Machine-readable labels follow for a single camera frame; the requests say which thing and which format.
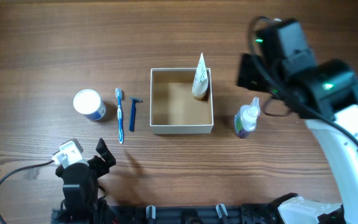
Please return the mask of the clear spray bottle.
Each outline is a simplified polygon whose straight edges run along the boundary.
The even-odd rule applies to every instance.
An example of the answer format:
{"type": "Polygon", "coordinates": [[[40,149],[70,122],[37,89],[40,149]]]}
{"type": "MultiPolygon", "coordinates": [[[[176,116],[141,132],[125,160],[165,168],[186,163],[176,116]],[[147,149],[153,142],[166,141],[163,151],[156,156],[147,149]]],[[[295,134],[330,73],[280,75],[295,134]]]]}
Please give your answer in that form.
{"type": "Polygon", "coordinates": [[[259,97],[254,97],[251,104],[240,107],[234,117],[234,129],[239,138],[246,138],[256,129],[260,112],[259,97]]]}

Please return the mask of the white cream tube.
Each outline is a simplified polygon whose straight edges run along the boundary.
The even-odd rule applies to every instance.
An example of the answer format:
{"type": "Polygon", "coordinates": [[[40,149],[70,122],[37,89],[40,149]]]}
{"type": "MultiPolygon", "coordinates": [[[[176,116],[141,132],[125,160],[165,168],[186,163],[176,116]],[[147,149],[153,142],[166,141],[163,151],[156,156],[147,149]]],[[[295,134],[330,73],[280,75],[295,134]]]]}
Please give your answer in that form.
{"type": "Polygon", "coordinates": [[[208,73],[204,62],[203,53],[201,53],[192,85],[193,98],[196,100],[202,100],[206,95],[208,84],[208,73]]]}

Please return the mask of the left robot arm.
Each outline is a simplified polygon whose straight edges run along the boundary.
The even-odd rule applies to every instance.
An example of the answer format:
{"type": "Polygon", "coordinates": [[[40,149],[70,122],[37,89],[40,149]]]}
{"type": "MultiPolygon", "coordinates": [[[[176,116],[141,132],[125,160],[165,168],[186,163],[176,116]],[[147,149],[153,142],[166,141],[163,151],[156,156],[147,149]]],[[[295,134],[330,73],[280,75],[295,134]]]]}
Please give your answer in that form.
{"type": "Polygon", "coordinates": [[[55,175],[63,180],[64,199],[60,208],[54,210],[52,223],[117,223],[105,197],[98,191],[105,191],[98,179],[109,173],[116,165],[116,159],[103,139],[96,146],[99,154],[90,160],[82,156],[83,148],[73,138],[59,147],[52,160],[58,166],[55,175]]]}

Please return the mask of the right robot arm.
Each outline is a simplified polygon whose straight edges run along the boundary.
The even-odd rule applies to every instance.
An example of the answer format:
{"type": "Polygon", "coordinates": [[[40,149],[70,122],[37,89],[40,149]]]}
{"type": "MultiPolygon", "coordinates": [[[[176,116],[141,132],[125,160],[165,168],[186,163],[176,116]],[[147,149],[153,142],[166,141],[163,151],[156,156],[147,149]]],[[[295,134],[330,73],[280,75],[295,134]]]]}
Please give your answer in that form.
{"type": "Polygon", "coordinates": [[[341,196],[321,203],[297,194],[270,204],[278,223],[358,223],[358,77],[348,63],[318,64],[296,19],[256,17],[247,28],[237,84],[268,93],[318,140],[341,196]]]}

